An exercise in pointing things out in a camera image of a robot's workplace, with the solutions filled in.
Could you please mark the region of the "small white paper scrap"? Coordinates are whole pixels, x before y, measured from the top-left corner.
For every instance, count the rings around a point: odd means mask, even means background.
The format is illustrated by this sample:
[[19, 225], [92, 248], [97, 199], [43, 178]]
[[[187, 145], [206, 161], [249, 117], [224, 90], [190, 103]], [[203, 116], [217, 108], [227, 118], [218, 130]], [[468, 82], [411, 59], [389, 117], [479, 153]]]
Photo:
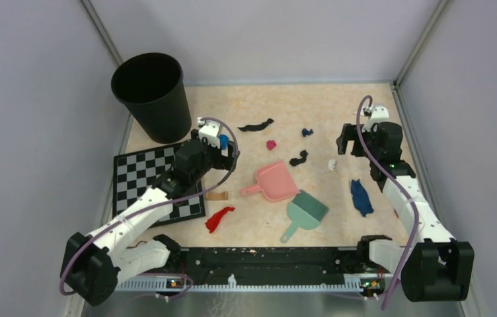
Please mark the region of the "small white paper scrap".
[[328, 169], [330, 171], [334, 171], [336, 169], [336, 159], [332, 158], [328, 161]]

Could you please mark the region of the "red paper scrap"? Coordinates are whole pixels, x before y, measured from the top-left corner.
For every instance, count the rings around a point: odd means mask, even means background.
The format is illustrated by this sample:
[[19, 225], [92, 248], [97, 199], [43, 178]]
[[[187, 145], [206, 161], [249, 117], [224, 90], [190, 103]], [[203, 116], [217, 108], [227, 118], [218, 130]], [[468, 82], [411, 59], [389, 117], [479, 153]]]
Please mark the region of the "red paper scrap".
[[227, 206], [218, 211], [217, 213], [213, 214], [206, 222], [206, 228], [208, 229], [209, 233], [212, 234], [214, 231], [217, 229], [219, 226], [222, 218], [229, 212], [233, 212], [235, 210], [234, 207]]

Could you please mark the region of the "green hand brush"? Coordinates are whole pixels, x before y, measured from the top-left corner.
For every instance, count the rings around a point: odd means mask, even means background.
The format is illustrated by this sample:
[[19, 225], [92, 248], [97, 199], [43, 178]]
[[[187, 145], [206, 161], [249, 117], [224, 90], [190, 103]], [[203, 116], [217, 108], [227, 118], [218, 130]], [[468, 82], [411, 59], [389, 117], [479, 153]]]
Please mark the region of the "green hand brush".
[[311, 194], [301, 190], [287, 205], [286, 211], [291, 224], [280, 238], [282, 244], [287, 243], [297, 229], [316, 229], [329, 212], [329, 207]]

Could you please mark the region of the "large blue paper scrap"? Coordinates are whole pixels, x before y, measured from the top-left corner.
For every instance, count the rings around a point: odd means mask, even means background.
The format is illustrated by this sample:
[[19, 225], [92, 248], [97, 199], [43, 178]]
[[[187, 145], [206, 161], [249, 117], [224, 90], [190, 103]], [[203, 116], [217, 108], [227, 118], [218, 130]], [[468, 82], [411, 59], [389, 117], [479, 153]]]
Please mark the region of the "large blue paper scrap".
[[368, 193], [360, 180], [351, 181], [350, 192], [352, 194], [352, 203], [362, 217], [366, 217], [374, 212]]

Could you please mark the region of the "pink plastic dustpan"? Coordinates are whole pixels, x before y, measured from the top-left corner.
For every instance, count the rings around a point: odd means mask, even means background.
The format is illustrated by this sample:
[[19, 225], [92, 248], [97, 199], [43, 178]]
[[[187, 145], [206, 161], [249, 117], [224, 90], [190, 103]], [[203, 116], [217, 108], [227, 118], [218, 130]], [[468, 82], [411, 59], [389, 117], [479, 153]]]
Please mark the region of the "pink plastic dustpan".
[[268, 201], [277, 202], [293, 197], [300, 192], [284, 161], [278, 161], [258, 169], [254, 178], [256, 183], [242, 188], [241, 197], [262, 193]]

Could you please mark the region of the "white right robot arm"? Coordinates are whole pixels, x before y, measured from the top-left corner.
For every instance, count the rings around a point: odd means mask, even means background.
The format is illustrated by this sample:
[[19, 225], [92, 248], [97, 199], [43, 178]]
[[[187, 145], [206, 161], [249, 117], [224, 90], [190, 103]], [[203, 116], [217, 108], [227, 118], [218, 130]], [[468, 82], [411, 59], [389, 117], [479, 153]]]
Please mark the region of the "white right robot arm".
[[343, 155], [353, 141], [351, 154], [369, 159], [371, 178], [412, 239], [398, 274], [406, 298], [412, 302], [466, 300], [475, 251], [469, 242], [458, 241], [433, 212], [415, 171], [401, 157], [402, 140], [397, 123], [375, 123], [369, 131], [346, 123], [336, 145]]

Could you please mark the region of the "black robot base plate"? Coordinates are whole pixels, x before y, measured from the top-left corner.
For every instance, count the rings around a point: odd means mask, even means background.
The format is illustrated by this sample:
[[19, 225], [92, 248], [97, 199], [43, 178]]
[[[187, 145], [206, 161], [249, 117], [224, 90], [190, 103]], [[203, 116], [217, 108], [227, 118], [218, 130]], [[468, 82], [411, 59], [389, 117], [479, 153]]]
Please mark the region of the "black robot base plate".
[[388, 277], [388, 269], [365, 260], [356, 247], [181, 248], [149, 275], [184, 274], [196, 286], [224, 285], [233, 276], [239, 285], [341, 285], [351, 275]]

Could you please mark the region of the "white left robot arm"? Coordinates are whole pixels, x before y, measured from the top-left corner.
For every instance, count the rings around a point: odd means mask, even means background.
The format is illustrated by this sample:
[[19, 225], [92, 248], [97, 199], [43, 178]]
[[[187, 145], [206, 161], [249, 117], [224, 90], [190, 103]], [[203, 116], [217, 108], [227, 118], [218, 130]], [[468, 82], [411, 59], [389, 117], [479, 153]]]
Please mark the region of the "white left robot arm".
[[226, 175], [213, 185], [218, 188], [235, 171], [240, 157], [237, 138], [230, 133], [227, 140], [220, 131], [206, 127], [193, 129], [191, 138], [178, 144], [170, 163], [152, 180], [127, 209], [106, 224], [68, 238], [59, 276], [59, 292], [63, 296], [77, 294], [92, 306], [102, 304], [128, 279], [144, 271], [160, 268], [165, 273], [176, 271], [180, 255], [164, 242], [151, 239], [132, 248], [131, 243], [157, 221], [170, 215], [179, 203], [206, 194], [194, 188], [212, 169]]

